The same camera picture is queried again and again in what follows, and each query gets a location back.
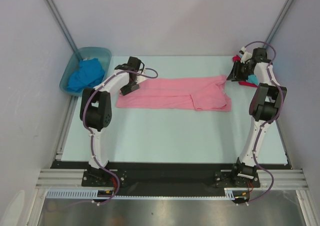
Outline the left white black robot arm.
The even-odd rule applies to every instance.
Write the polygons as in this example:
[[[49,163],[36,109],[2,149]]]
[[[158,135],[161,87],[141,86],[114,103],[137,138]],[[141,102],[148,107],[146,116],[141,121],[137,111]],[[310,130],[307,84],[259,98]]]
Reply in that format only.
[[[90,168],[97,169],[93,180],[101,186],[109,183],[111,174],[103,167],[109,162],[102,157],[101,135],[112,120],[112,96],[120,93],[125,96],[140,88],[140,79],[145,70],[144,63],[129,57],[128,62],[115,67],[113,73],[93,88],[85,88],[82,92],[80,119],[89,131],[90,137]]]

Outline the pink t shirt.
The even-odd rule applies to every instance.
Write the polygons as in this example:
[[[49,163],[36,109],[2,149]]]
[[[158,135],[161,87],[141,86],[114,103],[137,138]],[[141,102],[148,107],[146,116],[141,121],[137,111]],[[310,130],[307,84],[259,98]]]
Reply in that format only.
[[[232,110],[231,98],[225,93],[227,77],[147,79],[128,95],[119,95],[118,108],[182,109],[194,111]]]

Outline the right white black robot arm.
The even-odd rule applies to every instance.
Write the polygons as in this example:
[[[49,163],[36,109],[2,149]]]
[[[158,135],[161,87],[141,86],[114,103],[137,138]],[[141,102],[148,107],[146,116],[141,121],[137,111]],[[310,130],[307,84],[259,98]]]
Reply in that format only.
[[[265,48],[255,48],[251,53],[242,47],[240,60],[235,61],[228,81],[244,82],[256,76],[258,86],[249,106],[251,124],[245,146],[232,167],[231,182],[243,186],[257,175],[258,158],[263,139],[270,125],[278,119],[287,94],[273,73],[273,59]]]

